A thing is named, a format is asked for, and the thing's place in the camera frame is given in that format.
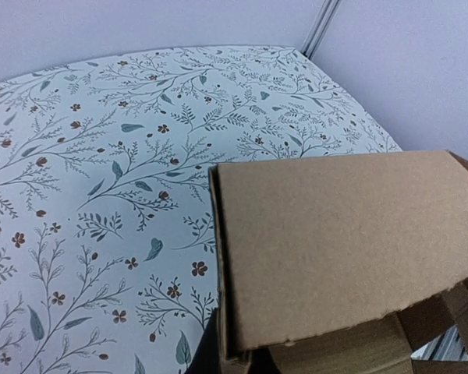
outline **floral print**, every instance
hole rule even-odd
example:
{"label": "floral print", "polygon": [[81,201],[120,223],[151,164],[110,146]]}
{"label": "floral print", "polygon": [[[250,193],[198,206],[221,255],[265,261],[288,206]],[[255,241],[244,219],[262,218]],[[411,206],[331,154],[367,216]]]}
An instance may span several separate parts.
{"label": "floral print", "polygon": [[184,372],[218,304],[208,168],[398,150],[293,48],[0,83],[0,374]]}

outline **brown cardboard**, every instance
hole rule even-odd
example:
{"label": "brown cardboard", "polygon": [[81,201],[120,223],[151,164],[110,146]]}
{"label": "brown cardboard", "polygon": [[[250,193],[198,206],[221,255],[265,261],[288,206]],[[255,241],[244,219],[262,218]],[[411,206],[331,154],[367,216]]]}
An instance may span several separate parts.
{"label": "brown cardboard", "polygon": [[[220,164],[211,189],[227,364],[248,370],[238,354],[271,346],[283,373],[434,370],[409,354],[468,312],[468,287],[453,292],[459,315],[441,296],[468,284],[468,161],[431,151]],[[391,320],[402,333],[364,333]]]}

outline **cardboard box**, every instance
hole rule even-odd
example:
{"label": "cardboard box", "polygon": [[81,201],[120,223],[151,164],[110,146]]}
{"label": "cardboard box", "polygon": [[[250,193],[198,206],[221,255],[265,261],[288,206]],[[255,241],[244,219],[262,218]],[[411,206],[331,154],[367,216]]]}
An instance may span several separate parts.
{"label": "cardboard box", "polygon": [[411,362],[456,322],[468,350],[468,161],[446,151],[210,171],[223,373],[466,373]]}

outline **floral tablecloth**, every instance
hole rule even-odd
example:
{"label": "floral tablecloth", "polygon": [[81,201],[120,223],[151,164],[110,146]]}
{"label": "floral tablecloth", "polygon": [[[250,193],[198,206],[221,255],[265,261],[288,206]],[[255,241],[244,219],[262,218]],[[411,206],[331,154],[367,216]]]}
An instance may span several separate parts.
{"label": "floral tablecloth", "polygon": [[0,373],[184,373],[217,305],[208,167],[397,150],[293,48],[0,83]]}

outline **black object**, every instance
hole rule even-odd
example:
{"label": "black object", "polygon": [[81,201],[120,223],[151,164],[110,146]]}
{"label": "black object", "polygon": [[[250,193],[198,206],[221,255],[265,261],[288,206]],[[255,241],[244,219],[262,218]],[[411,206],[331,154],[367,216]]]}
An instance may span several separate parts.
{"label": "black object", "polygon": [[[184,374],[221,374],[217,331],[218,310],[214,309],[190,367]],[[249,374],[281,374],[267,348],[253,351]]]}

